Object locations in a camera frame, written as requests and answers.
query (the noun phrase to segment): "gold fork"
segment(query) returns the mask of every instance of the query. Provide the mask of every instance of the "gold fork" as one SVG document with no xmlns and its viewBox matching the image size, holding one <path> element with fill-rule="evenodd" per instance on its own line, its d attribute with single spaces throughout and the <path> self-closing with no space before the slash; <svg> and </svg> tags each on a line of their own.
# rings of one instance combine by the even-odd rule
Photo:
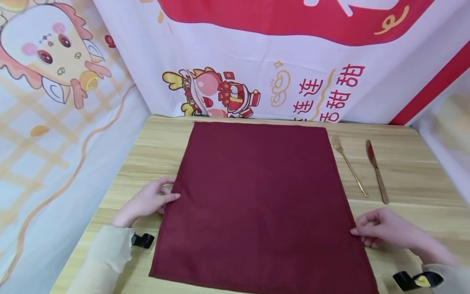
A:
<svg viewBox="0 0 470 294">
<path fill-rule="evenodd" d="M 338 151 L 339 153 L 341 153 L 341 155 L 342 155 L 343 158 L 345 159 L 346 164 L 349 166 L 349 169 L 350 169 L 351 172 L 352 172 L 352 175 L 353 175 L 354 178 L 356 179 L 357 185 L 359 186 L 360 190 L 362 191 L 362 194 L 364 194 L 365 197 L 369 197 L 369 196 L 367 195 L 366 188 L 364 188 L 364 186 L 362 186 L 362 184 L 361 184 L 359 178 L 357 177 L 356 173 L 355 173 L 354 170 L 353 170 L 353 167 L 352 167 L 351 164 L 349 163 L 348 158 L 346 158 L 345 153 L 344 153 L 344 151 L 343 151 L 343 147 L 341 146 L 341 141 L 339 140 L 339 137 L 338 137 L 337 135 L 333 136 L 331 142 L 332 142 L 332 144 L 333 144 L 333 147 L 336 149 L 336 151 Z"/>
</svg>

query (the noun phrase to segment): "yellow tag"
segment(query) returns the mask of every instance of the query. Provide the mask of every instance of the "yellow tag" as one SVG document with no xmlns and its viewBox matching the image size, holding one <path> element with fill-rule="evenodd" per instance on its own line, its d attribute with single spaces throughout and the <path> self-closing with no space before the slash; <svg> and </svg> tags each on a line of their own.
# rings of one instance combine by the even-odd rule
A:
<svg viewBox="0 0 470 294">
<path fill-rule="evenodd" d="M 429 283 L 428 279 L 425 276 L 420 276 L 415 280 L 415 284 L 417 284 L 420 287 L 427 287 L 431 288 L 431 284 Z"/>
</svg>

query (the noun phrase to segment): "cloth napkin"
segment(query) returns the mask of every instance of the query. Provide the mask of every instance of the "cloth napkin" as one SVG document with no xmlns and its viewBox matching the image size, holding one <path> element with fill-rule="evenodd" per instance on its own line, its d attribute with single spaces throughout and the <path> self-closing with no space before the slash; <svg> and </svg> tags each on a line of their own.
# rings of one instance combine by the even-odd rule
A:
<svg viewBox="0 0 470 294">
<path fill-rule="evenodd" d="M 150 276 L 258 294 L 377 294 L 326 129 L 195 123 Z"/>
</svg>

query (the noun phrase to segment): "red stripe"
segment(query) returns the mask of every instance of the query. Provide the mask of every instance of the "red stripe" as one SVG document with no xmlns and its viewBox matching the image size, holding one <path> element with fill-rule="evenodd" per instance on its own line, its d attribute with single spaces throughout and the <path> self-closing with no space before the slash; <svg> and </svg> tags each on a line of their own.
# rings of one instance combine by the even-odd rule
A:
<svg viewBox="0 0 470 294">
<path fill-rule="evenodd" d="M 405 125 L 470 68 L 470 41 L 389 123 Z"/>
</svg>

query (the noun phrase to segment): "sleeve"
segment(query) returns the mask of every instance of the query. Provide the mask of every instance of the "sleeve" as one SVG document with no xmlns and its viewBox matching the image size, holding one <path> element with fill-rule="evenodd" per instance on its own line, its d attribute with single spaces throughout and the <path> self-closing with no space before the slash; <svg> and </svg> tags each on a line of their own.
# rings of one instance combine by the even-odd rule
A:
<svg viewBox="0 0 470 294">
<path fill-rule="evenodd" d="M 423 265 L 423 271 L 435 272 L 444 279 L 439 286 L 432 288 L 434 294 L 470 294 L 470 268 L 451 267 L 442 264 Z"/>
<path fill-rule="evenodd" d="M 111 294 L 119 274 L 131 260 L 133 235 L 132 228 L 103 227 L 67 294 Z"/>
</svg>

